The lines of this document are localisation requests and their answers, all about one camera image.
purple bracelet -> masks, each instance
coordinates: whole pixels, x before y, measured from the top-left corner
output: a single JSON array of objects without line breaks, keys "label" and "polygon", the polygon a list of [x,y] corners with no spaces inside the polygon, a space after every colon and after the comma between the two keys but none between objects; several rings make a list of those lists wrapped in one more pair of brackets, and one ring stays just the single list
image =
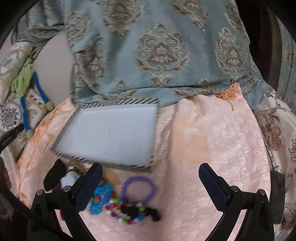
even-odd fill
[{"label": "purple bracelet", "polygon": [[124,182],[124,184],[122,184],[122,188],[121,188],[121,196],[122,197],[127,198],[127,196],[126,196],[127,188],[133,182],[145,182],[145,183],[148,183],[149,186],[152,188],[151,193],[141,202],[146,205],[155,196],[156,190],[157,190],[156,185],[151,181],[151,179],[149,179],[147,177],[131,177],[131,178],[127,179]]}]

green bead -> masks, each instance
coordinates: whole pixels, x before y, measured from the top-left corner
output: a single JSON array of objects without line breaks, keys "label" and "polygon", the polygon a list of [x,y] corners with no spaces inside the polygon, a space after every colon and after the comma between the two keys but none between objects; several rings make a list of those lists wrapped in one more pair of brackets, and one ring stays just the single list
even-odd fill
[{"label": "green bead", "polygon": [[139,207],[139,212],[144,212],[145,211],[145,207],[144,206],[141,206],[141,207]]},{"label": "green bead", "polygon": [[54,110],[54,104],[52,102],[47,102],[46,103],[46,108],[48,111],[53,111]]},{"label": "green bead", "polygon": [[33,130],[28,130],[27,133],[26,133],[26,137],[28,139],[31,139],[33,137],[34,133],[35,132]]}]

striped border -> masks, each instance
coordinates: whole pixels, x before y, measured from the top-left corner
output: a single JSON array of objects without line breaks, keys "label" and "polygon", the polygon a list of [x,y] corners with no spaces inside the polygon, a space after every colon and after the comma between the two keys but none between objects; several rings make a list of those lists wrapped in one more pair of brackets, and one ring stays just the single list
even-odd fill
[{"label": "striped border", "polygon": [[91,104],[85,104],[85,103],[79,103],[79,107],[75,110],[75,112],[70,116],[70,118],[67,120],[66,124],[63,126],[61,129],[60,133],[58,134],[57,138],[54,141],[54,144],[51,148],[51,151],[57,155],[58,157],[62,158],[72,158],[76,159],[80,162],[83,163],[89,163],[93,164],[95,162],[99,162],[102,164],[102,166],[106,168],[114,168],[114,169],[121,169],[121,170],[128,170],[132,172],[152,172],[152,164],[153,164],[153,158],[151,159],[151,162],[148,166],[137,166],[137,165],[132,165],[132,166],[127,166],[127,165],[120,165],[120,164],[114,164],[114,163],[109,163],[109,162],[104,162],[104,161],[98,161],[94,159],[89,159],[89,158],[83,158],[83,157],[78,157],[78,156],[72,156],[68,154],[61,153],[59,151],[56,151],[56,148],[59,145],[59,142],[61,141],[63,135],[65,134],[66,130],[68,129],[69,125],[72,123],[74,118],[77,116],[79,111],[81,109],[87,109],[87,108],[93,108],[93,107],[100,107],[100,106],[111,106],[111,105],[123,105],[123,104],[159,104],[159,99],[156,98],[149,98],[149,99],[124,99],[124,100],[117,100],[117,101],[103,101],[103,102],[98,102],[98,103],[91,103]]}]

pink fabric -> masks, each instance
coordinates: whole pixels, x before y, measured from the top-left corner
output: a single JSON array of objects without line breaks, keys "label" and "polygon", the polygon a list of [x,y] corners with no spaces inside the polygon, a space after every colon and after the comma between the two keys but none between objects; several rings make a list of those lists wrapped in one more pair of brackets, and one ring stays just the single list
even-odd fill
[{"label": "pink fabric", "polygon": [[[106,213],[92,216],[85,210],[80,215],[94,237],[105,241],[204,241],[222,213],[215,209],[198,178],[198,168],[203,162],[208,162],[230,185],[251,192],[262,188],[269,196],[266,149],[256,119],[239,86],[231,103],[234,111],[225,100],[200,95],[182,99],[175,105],[161,109],[156,130],[153,173],[136,174],[116,170],[121,182],[137,175],[150,177],[154,181],[158,191],[149,206],[159,210],[161,221],[154,223],[146,218],[135,226],[125,226]],[[68,103],[63,105],[69,110]],[[49,124],[38,146],[27,148],[22,156],[19,165],[20,190],[23,194],[21,200],[28,205],[42,185],[42,177],[56,160],[49,149],[58,130],[70,116],[70,111],[63,113],[62,110],[63,106],[56,112],[57,120],[53,117],[54,123]],[[135,183],[129,187],[128,196],[141,200],[149,192],[145,184]],[[235,239],[243,214],[229,240]],[[65,222],[61,221],[61,226],[68,232]]]}]

blue gripper pad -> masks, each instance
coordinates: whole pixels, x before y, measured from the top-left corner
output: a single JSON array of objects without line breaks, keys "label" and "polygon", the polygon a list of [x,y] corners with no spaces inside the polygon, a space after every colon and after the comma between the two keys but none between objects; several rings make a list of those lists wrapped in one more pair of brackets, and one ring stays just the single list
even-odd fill
[{"label": "blue gripper pad", "polygon": [[216,209],[220,212],[226,212],[228,209],[227,195],[204,164],[200,165],[200,168],[198,169],[198,176]]},{"label": "blue gripper pad", "polygon": [[103,177],[103,167],[94,163],[84,176],[78,178],[73,184],[71,193],[75,211],[84,211]]}]

